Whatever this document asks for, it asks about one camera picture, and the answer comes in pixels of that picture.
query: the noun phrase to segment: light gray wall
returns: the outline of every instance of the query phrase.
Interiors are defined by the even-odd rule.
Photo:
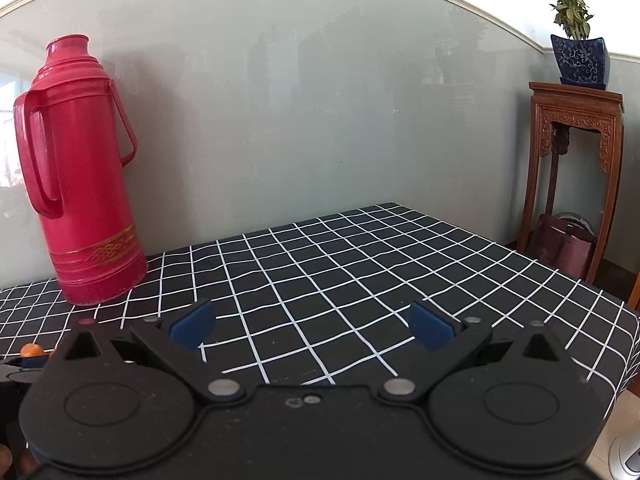
[[[612,60],[609,89],[625,104],[625,142],[620,191],[606,257],[625,269],[640,270],[640,64]]]
[[[82,32],[140,141],[147,253],[397,201],[514,238],[543,55],[443,0],[36,0],[0,19],[31,79]],[[436,48],[454,51],[452,68]],[[52,273],[23,186],[0,187],[0,286]]]

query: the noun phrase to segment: checkered tablecloth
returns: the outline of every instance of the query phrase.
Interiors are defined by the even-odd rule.
[[[608,413],[638,366],[638,317],[622,301],[446,222],[386,203],[181,248],[149,258],[143,283],[76,307],[55,280],[0,290],[0,352],[54,348],[76,319],[124,326],[216,300],[202,358],[250,386],[415,377],[426,351],[407,328],[412,300],[496,337],[548,323]]]

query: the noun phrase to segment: plastic base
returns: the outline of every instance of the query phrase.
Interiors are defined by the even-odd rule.
[[[109,276],[90,283],[60,283],[62,295],[74,305],[89,306],[117,298],[131,290],[146,275],[148,266],[141,252],[126,266]]]
[[[609,449],[609,471],[614,480],[636,480],[640,474],[630,471],[620,460],[620,442],[622,439],[618,437],[611,444]]]

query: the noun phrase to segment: bag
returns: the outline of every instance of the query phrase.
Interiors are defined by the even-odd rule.
[[[583,280],[595,241],[595,236],[579,221],[542,214],[538,217],[527,254]]]

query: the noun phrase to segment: blue gripper pad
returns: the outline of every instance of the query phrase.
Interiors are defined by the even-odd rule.
[[[20,368],[42,368],[49,360],[48,355],[37,355],[35,357],[23,357]]]
[[[450,322],[444,321],[417,301],[409,307],[409,330],[430,352],[436,351],[455,338],[456,324],[453,319]]]
[[[205,301],[171,325],[168,336],[187,350],[195,350],[213,332],[216,311],[213,301]]]

